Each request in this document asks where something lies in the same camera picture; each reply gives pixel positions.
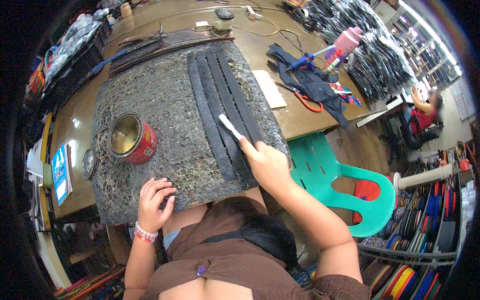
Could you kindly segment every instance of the wooden table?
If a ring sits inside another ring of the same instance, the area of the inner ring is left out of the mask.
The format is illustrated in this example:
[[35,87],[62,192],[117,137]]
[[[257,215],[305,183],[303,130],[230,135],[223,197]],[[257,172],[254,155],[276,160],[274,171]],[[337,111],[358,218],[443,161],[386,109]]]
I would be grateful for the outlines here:
[[[230,5],[244,5],[243,1],[231,1]],[[279,0],[259,1],[263,7],[274,8],[281,4]],[[187,12],[186,10],[208,7],[209,2],[195,2],[188,0],[158,2],[148,4],[133,10],[133,15],[118,21],[113,27],[110,41],[105,47],[104,57],[109,57],[117,51],[117,43],[122,39],[138,34],[149,33],[160,29],[159,21],[163,24],[165,32],[194,27],[197,21],[211,22],[216,18],[213,10],[199,12]],[[235,14],[233,24],[247,28],[252,31],[271,33],[274,26],[263,20],[250,21],[245,16],[245,8],[230,8]],[[304,51],[315,52],[326,47],[323,39],[317,33],[307,33],[298,24],[282,11],[264,9],[262,15],[273,20],[281,29],[289,29],[299,34],[300,42]],[[299,57],[300,53],[280,34],[272,36],[257,36],[245,31],[233,29],[236,37],[235,43],[245,57],[251,70],[267,70],[272,79],[279,81],[278,74],[274,74],[267,67],[269,59],[266,55],[268,46],[278,43],[285,51]],[[319,67],[323,64],[319,59],[314,61]],[[95,98],[100,85],[108,79],[109,64],[93,80],[85,84],[66,105],[61,108],[55,119],[50,153],[54,154],[62,143],[68,143],[72,149],[71,177],[73,192],[61,205],[57,205],[57,199],[53,193],[53,206],[56,217],[63,217],[82,208],[96,203],[93,195],[92,183],[82,176],[82,159],[85,151],[90,148],[90,136],[92,116],[95,105]],[[346,74],[341,70],[339,82],[348,87],[354,96],[365,103],[357,88]],[[315,131],[323,131],[338,125],[337,121],[326,111],[314,113],[305,108],[302,103],[291,93],[279,88],[287,103],[285,108],[274,109],[274,115],[282,129],[284,137],[289,140]],[[386,110],[382,105],[376,105],[375,110],[369,109],[366,105],[357,107],[347,105],[344,115],[347,120],[356,120],[366,117],[378,111]]]

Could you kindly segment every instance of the red tin can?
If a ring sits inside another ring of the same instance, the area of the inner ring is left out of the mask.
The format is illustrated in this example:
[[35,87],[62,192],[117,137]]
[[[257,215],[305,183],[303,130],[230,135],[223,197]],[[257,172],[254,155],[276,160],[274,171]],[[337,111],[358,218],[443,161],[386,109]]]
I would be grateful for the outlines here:
[[112,155],[134,165],[146,163],[155,152],[156,143],[152,127],[132,112],[118,117],[108,136],[108,149]]

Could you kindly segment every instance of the scissors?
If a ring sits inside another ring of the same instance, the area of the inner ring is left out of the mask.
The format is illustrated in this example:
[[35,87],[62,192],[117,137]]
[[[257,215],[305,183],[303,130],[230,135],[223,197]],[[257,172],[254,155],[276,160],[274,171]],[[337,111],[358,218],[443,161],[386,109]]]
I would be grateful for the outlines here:
[[289,89],[290,91],[292,91],[293,93],[295,93],[295,96],[300,100],[300,102],[306,107],[308,108],[309,110],[313,111],[313,112],[321,112],[323,109],[324,109],[324,106],[321,104],[321,103],[317,103],[320,108],[313,108],[311,107],[310,105],[308,105],[307,101],[310,101],[310,98],[308,98],[307,96],[302,96],[300,95],[300,91],[292,86],[289,86],[289,85],[286,85],[286,84],[283,84],[283,83],[280,83],[280,82],[277,82],[277,81],[274,81],[275,84],[279,85],[279,86],[282,86],[286,89]]

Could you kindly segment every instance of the hand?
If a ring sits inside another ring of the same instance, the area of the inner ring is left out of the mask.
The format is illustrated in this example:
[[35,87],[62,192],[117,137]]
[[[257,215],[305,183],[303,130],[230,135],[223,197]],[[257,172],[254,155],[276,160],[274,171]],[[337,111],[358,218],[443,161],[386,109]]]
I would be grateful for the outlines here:
[[164,210],[160,210],[160,203],[167,195],[175,193],[172,183],[166,178],[155,180],[151,178],[140,190],[140,203],[138,204],[138,225],[148,233],[155,233],[171,216],[175,196],[169,197]]
[[247,155],[253,176],[267,192],[273,195],[294,183],[285,154],[262,141],[253,147],[245,137],[240,139],[240,147]]

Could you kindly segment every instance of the green plastic chair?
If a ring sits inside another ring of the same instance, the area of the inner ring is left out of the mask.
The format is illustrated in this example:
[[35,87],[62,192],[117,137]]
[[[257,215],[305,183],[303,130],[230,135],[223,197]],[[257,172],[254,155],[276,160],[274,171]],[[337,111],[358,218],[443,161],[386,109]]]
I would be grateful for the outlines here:
[[[328,207],[357,211],[362,221],[349,226],[354,237],[376,234],[387,224],[395,206],[392,183],[382,174],[339,163],[323,133],[312,133],[288,141],[292,157],[293,180]],[[335,191],[331,183],[338,177],[370,180],[380,187],[380,196],[364,201],[353,195]]]

